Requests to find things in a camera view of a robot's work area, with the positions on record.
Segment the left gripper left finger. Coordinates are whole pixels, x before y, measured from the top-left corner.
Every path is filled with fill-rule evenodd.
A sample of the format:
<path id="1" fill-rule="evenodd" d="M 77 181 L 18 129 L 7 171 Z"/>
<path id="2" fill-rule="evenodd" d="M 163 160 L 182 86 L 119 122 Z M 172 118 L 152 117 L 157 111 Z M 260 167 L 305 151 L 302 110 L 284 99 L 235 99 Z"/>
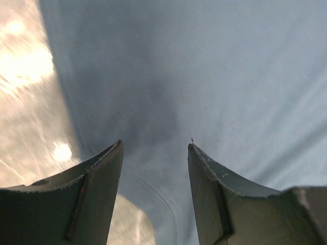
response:
<path id="1" fill-rule="evenodd" d="M 106 244 L 123 163 L 118 141 L 29 186 L 1 189 L 1 244 Z"/>

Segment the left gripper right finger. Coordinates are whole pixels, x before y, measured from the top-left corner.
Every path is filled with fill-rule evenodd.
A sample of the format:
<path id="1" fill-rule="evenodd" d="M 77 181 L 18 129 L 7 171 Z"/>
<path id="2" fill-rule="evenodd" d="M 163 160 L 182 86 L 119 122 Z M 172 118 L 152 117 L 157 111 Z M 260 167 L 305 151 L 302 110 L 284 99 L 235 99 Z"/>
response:
<path id="1" fill-rule="evenodd" d="M 200 244 L 326 244 L 326 187 L 254 183 L 188 147 Z"/>

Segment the blue-grey t-shirt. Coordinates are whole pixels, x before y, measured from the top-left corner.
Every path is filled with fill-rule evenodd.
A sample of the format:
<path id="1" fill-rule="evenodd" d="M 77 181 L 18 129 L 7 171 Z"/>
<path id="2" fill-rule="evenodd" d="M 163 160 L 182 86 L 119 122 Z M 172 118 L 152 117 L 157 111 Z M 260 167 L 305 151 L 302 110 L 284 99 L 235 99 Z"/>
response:
<path id="1" fill-rule="evenodd" d="M 122 140 L 119 193 L 197 244 L 191 140 L 241 176 L 326 184 L 326 1 L 41 1 L 82 160 Z"/>

